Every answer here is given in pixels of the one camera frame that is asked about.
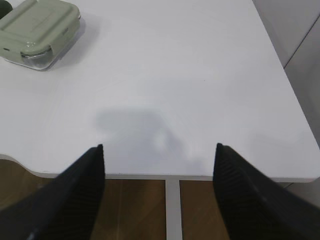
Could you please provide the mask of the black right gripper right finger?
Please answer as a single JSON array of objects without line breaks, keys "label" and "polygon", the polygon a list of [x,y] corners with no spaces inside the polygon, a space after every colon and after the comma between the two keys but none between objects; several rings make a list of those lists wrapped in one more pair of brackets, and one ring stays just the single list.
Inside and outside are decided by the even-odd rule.
[{"label": "black right gripper right finger", "polygon": [[231,240],[318,240],[320,209],[216,145],[213,189]]}]

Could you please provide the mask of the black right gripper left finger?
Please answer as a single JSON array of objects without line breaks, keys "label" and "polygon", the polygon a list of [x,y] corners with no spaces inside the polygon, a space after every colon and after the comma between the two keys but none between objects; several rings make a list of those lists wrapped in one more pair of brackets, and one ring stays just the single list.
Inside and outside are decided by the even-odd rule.
[{"label": "black right gripper left finger", "polygon": [[105,189],[103,146],[90,148],[44,187],[0,212],[2,240],[88,240]]}]

